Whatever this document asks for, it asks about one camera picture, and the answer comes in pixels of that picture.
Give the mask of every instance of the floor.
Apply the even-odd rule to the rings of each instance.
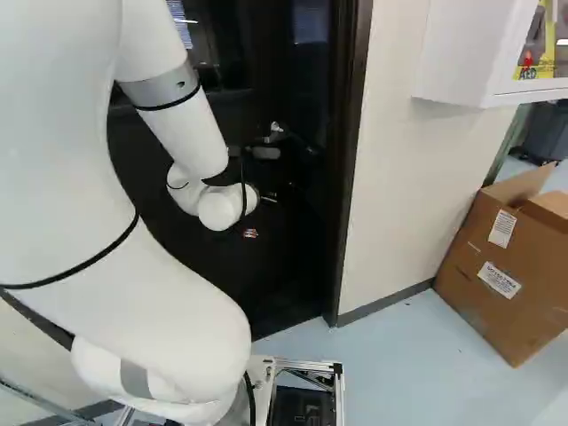
[[[532,167],[508,158],[499,179]],[[545,190],[552,189],[568,190],[568,162],[548,181]],[[568,423],[568,333],[513,369],[433,290],[343,328],[313,319],[253,351],[342,361],[347,426]]]

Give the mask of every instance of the white label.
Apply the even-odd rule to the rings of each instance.
[[[497,218],[495,218],[495,223],[493,228],[489,233],[489,242],[497,244],[499,247],[507,248],[513,230],[515,229],[515,224],[517,223],[517,218],[508,213],[505,210],[499,210]]]
[[[477,276],[489,287],[509,300],[515,297],[521,285],[509,277],[505,272],[497,269],[491,262],[485,262]]]

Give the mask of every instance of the black cable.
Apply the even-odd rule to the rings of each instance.
[[[188,186],[188,185],[189,185],[189,180],[188,180],[187,182],[185,182],[183,185],[179,186],[179,187],[175,187],[175,186],[170,185],[170,184],[168,183],[168,180],[166,180],[166,186],[167,186],[169,189],[184,189],[184,188],[185,188],[186,186]]]
[[[134,231],[134,228],[136,228],[136,225],[138,224],[139,218],[140,218],[140,215],[138,214],[138,212],[136,212],[134,219],[132,219],[132,222],[130,223],[128,228],[126,228],[126,230],[121,234],[120,237],[118,237],[116,240],[114,240],[112,243],[110,243],[106,248],[99,251],[99,253],[97,253],[95,256],[85,260],[84,262],[81,262],[77,266],[74,266],[71,269],[67,269],[66,271],[60,272],[56,275],[52,275],[51,277],[44,278],[44,279],[39,280],[39,281],[29,282],[27,284],[2,284],[2,283],[0,283],[0,288],[3,288],[5,290],[29,290],[31,288],[43,287],[43,286],[47,286],[49,284],[53,284],[54,282],[64,280],[65,278],[68,278],[71,275],[75,275],[76,273],[82,271],[83,269],[87,269],[89,266],[97,263],[100,259],[102,259],[106,255],[110,254],[111,251],[113,251],[118,246],[120,246],[129,237],[129,235],[132,233],[132,231]]]
[[[245,384],[247,385],[248,405],[250,406],[250,426],[256,426],[255,391],[250,381],[249,373],[245,371]]]
[[[241,150],[241,190],[242,190],[242,210],[241,217],[242,220],[247,215],[247,187],[245,185],[245,153]]]

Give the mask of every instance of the wall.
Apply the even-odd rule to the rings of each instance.
[[[435,275],[515,113],[411,99],[428,8],[374,0],[340,313]]]
[[[66,408],[103,398],[76,376],[69,352],[0,299],[0,375]],[[14,426],[52,414],[0,390],[0,426]]]

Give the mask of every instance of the baseboard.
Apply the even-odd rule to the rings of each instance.
[[[84,417],[86,419],[94,419],[95,417],[120,410],[123,407],[124,406],[122,404],[119,404],[118,402],[115,402],[111,399],[107,399],[106,401],[100,401],[97,404],[84,406],[83,408],[79,408],[74,411],[81,417]],[[36,420],[33,422],[23,423],[20,426],[60,426],[62,424],[68,423],[69,420],[63,419],[57,415],[53,415],[51,417],[45,417],[44,419]]]
[[[417,295],[418,293],[421,293],[422,291],[431,288],[433,282],[434,279],[430,278],[429,280],[419,282],[418,284],[414,284],[413,286],[400,290],[397,293],[394,293],[390,296],[386,296],[383,297],[382,299],[375,300],[370,304],[360,306],[359,308],[354,309],[353,311],[342,313],[337,317],[337,326],[344,327],[348,324],[351,324],[353,321],[365,318],[367,315],[370,315],[371,313],[380,311],[381,309],[391,306],[392,304],[396,304],[401,300],[407,299],[410,296]]]

